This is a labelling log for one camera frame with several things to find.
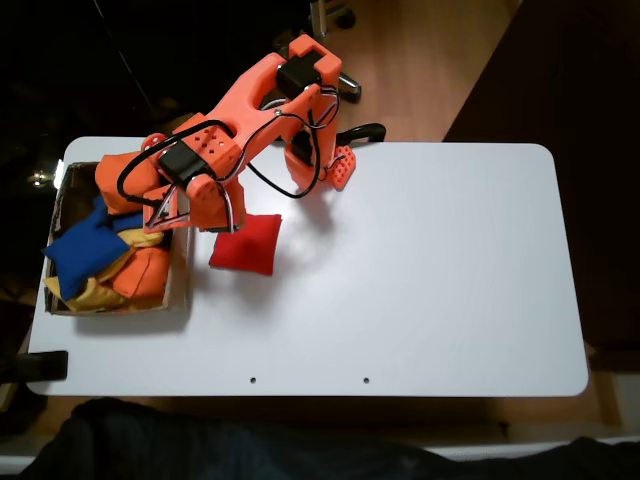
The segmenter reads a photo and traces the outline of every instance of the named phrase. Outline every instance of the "cable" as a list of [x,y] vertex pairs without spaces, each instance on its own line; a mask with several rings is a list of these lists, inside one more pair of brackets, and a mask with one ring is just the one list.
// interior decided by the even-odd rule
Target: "cable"
[[[251,143],[251,140],[253,140],[253,138],[258,135],[262,130],[264,130],[265,128],[267,128],[269,125],[271,125],[273,122],[275,122],[278,118],[295,118],[297,120],[299,120],[300,122],[302,122],[302,124],[307,127],[309,130],[311,130],[312,132],[314,130],[322,130],[323,128],[328,127],[331,122],[333,122],[333,120],[336,118],[336,115],[338,114],[338,108],[340,105],[340,96],[338,93],[338,89],[331,86],[331,85],[321,85],[320,86],[320,91],[323,93],[324,92],[331,92],[335,97],[336,101],[335,103],[333,103],[326,112],[324,112],[322,114],[321,120],[318,121],[318,124],[314,124],[313,122],[311,123],[307,123],[302,117],[300,117],[300,115],[296,115],[295,113],[284,113],[284,112],[280,112],[278,113],[278,111],[276,110],[276,116],[273,117],[271,120],[269,120],[268,122],[266,122],[265,124],[263,124],[260,128],[258,128],[255,132],[253,132],[251,134],[251,136],[247,139],[247,141],[244,144],[244,148],[242,149],[242,153],[240,154],[240,157],[238,157],[238,160],[236,161],[235,165],[233,166],[233,168],[231,169],[231,171],[225,175],[224,177],[218,179],[219,182],[221,183],[225,183],[227,181],[229,181],[231,178],[233,178],[235,176],[236,173],[238,173],[238,171],[240,170],[240,167],[242,166],[242,164],[244,163],[244,159],[247,153],[247,147],[249,146],[249,143]],[[327,121],[325,124],[319,125],[322,121],[322,119],[324,119],[329,112],[331,112],[331,110],[335,108],[335,112],[333,114],[333,116],[331,117],[331,120]]]
[[[160,204],[162,203],[161,200],[148,200],[143,197],[138,197],[137,195],[129,195],[127,192],[124,191],[125,180],[129,175],[131,175],[131,172],[133,172],[133,170],[138,165],[140,165],[144,160],[149,158],[151,155],[158,153],[160,150],[164,150],[165,148],[167,148],[170,145],[173,145],[174,143],[176,143],[178,140],[182,138],[188,137],[189,135],[193,135],[194,133],[197,133],[200,130],[204,130],[205,128],[212,127],[212,126],[221,127],[227,135],[229,135],[230,137],[233,137],[233,130],[231,130],[229,125],[227,125],[226,123],[220,120],[205,120],[204,122],[194,125],[193,127],[187,128],[186,130],[183,130],[174,135],[171,135],[170,137],[166,138],[160,143],[157,143],[153,147],[149,147],[144,152],[141,152],[140,155],[138,155],[136,158],[131,160],[131,162],[129,162],[129,165],[127,165],[122,169],[122,172],[120,172],[120,176],[118,177],[118,182],[116,185],[120,196],[133,203],[139,203],[139,204],[147,205],[153,208],[157,208],[158,206],[160,206]],[[210,170],[209,173],[211,173],[213,178],[217,180],[215,172]]]
[[[309,110],[309,122],[311,124],[313,124],[313,114],[311,113],[311,110]],[[264,183],[269,185],[271,188],[277,190],[278,192],[280,192],[281,194],[283,194],[286,197],[293,198],[293,199],[298,199],[298,198],[302,198],[302,197],[307,196],[311,192],[311,190],[313,190],[313,187],[316,186],[316,183],[318,183],[318,178],[320,178],[320,145],[318,143],[318,132],[316,132],[316,130],[317,129],[312,129],[311,130],[311,138],[313,140],[313,148],[314,148],[314,150],[316,152],[316,163],[314,165],[313,179],[311,179],[311,183],[309,184],[309,186],[304,191],[302,191],[300,193],[287,192],[285,189],[279,187],[278,185],[273,183],[271,180],[269,180],[267,177],[265,177],[251,163],[247,164],[247,167],[249,167],[249,169],[253,173],[255,173],[260,180],[262,180]]]

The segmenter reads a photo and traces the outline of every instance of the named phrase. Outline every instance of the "white table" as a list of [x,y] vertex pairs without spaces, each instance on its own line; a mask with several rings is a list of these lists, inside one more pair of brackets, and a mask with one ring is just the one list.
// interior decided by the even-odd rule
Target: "white table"
[[[74,141],[65,165],[139,138]],[[537,145],[357,148],[344,192],[290,200],[245,171],[247,210],[283,217],[273,277],[208,266],[189,310],[52,316],[30,351],[67,350],[49,395],[570,396],[587,384],[551,154]],[[283,151],[256,165],[295,189]]]

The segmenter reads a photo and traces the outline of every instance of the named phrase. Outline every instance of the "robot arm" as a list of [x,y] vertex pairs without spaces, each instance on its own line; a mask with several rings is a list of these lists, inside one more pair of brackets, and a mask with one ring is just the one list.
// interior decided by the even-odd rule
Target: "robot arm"
[[[236,231],[246,215],[238,174],[247,166],[291,198],[303,197],[318,182],[342,190],[355,169],[355,156],[346,146],[350,136],[383,140],[384,127],[358,127],[364,131],[341,134],[342,145],[336,146],[342,62],[306,35],[290,44],[289,54],[288,60],[276,53],[263,58],[240,76],[211,112],[193,116],[172,136],[151,135],[141,152],[124,159],[105,157],[96,170],[96,182],[110,213],[139,209],[131,204],[141,204],[149,232],[183,226]],[[263,98],[276,88],[286,101],[261,110]],[[299,193],[286,192],[249,163],[278,137],[288,144],[285,159]],[[161,186],[151,169],[170,185]],[[188,213],[179,212],[178,192],[189,199]]]

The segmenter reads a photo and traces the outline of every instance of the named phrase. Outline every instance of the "cardboard box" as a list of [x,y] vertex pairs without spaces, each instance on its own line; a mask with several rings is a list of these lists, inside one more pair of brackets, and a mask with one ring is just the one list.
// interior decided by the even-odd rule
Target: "cardboard box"
[[[50,245],[60,238],[73,225],[86,218],[93,211],[93,199],[100,195],[95,183],[97,162],[73,163],[67,167],[56,203],[53,209],[51,227],[49,229]],[[165,285],[162,304],[147,310],[129,310],[127,305],[113,310],[85,310],[73,312],[58,300],[49,289],[43,285],[45,293],[45,311],[54,315],[81,316],[113,316],[134,315],[136,313],[180,308],[188,303],[189,271],[193,253],[192,228],[180,228],[172,231],[171,238],[171,266]],[[45,258],[45,277],[56,276],[55,263]]]

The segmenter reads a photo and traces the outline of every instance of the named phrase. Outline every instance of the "dark fabric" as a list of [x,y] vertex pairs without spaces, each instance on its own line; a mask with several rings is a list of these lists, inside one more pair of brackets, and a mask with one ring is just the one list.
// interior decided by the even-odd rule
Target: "dark fabric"
[[511,460],[454,462],[377,440],[171,415],[113,399],[77,407],[23,479],[634,479],[640,445],[581,438]]

